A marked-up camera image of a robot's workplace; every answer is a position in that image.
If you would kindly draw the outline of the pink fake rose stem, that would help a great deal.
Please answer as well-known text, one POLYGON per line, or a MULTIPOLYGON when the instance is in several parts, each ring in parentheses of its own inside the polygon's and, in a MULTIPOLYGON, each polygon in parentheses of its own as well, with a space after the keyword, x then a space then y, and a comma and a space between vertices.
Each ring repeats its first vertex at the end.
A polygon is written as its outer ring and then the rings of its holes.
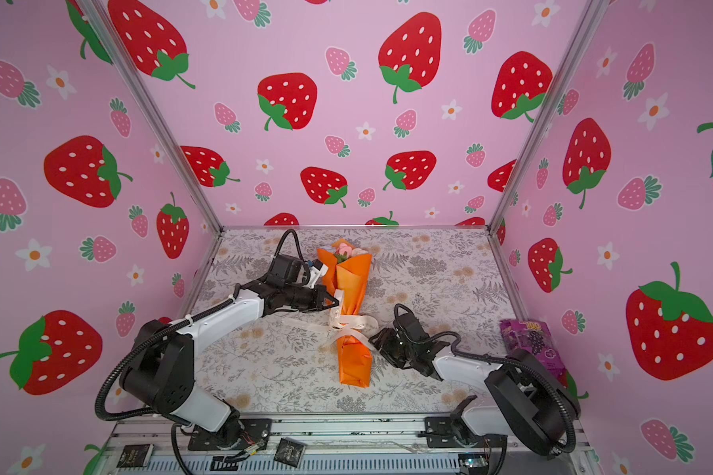
POLYGON ((348 243, 340 243, 340 245, 336 247, 334 256, 336 257, 338 263, 342 263, 353 257, 355 253, 356 250, 351 245, 348 243))

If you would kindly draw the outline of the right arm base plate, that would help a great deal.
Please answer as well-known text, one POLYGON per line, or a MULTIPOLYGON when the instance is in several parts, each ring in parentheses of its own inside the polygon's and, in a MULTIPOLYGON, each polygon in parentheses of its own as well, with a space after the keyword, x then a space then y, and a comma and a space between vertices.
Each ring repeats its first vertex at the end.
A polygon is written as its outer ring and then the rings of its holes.
POLYGON ((475 435, 460 418, 452 416, 425 418, 418 437, 425 439, 430 448, 491 448, 507 443, 507 436, 499 433, 475 435))

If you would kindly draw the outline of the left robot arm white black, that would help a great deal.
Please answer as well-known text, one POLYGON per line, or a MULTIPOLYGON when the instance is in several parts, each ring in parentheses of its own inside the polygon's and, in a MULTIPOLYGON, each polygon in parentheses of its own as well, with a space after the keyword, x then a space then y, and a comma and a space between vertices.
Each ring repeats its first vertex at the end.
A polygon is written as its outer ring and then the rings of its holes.
POLYGON ((214 307, 168 325, 148 322, 104 380, 95 400, 96 417, 118 422, 158 415, 231 445, 245 431, 240 413, 198 385, 196 356, 234 330, 275 313, 337 308, 340 301, 321 282, 334 268, 320 260, 277 255, 267 273, 236 285, 214 307))

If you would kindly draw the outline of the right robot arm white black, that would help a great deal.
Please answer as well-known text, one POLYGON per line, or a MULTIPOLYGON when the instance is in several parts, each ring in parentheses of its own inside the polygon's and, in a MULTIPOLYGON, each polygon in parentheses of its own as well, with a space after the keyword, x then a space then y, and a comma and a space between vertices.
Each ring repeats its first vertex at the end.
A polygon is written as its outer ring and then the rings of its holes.
POLYGON ((527 350, 507 355, 464 351, 458 332, 431 336, 401 304, 394 308, 392 325, 368 341, 397 369, 487 391, 508 429, 530 451, 556 456, 578 447, 578 399, 527 350))

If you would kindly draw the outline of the white ribbon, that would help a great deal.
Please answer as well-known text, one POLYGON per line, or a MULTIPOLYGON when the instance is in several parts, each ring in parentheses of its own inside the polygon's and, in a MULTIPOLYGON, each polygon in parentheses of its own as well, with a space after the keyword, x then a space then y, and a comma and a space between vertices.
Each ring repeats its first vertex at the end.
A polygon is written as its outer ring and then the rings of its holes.
POLYGON ((321 342, 323 346, 330 346, 330 344, 338 342, 340 338, 350 336, 370 352, 377 352, 376 347, 370 342, 370 338, 379 332, 380 327, 378 320, 372 316, 346 315, 340 310, 331 309, 326 325, 311 324, 296 319, 286 319, 285 324, 292 328, 324 336, 325 340, 321 342))

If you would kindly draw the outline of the orange wrapping paper sheet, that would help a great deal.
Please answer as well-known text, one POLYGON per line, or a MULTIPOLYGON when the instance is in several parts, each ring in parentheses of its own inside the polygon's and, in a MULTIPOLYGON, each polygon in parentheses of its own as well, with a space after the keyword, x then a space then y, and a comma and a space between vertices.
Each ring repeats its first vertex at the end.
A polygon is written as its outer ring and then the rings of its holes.
MULTIPOLYGON (((339 239, 332 244, 332 249, 319 249, 318 259, 329 267, 322 282, 328 290, 337 297, 341 305, 340 310, 346 315, 366 315, 360 308, 366 298, 370 269, 372 269, 372 255, 365 249, 352 245, 345 239, 339 239), (356 253, 349 260, 338 263, 334 252, 340 243, 348 243, 356 253)), ((336 350, 338 356, 339 381, 344 385, 358 388, 368 388, 372 379, 372 352, 359 344, 354 338, 346 336, 338 342, 326 346, 336 350)))

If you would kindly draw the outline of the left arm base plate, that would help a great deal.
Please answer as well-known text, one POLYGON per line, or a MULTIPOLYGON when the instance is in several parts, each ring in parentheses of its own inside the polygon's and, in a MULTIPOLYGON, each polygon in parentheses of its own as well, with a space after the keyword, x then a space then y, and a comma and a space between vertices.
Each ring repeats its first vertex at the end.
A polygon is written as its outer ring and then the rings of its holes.
POLYGON ((271 436, 272 419, 241 418, 229 421, 217 433, 197 427, 188 443, 189 451, 265 450, 271 436))

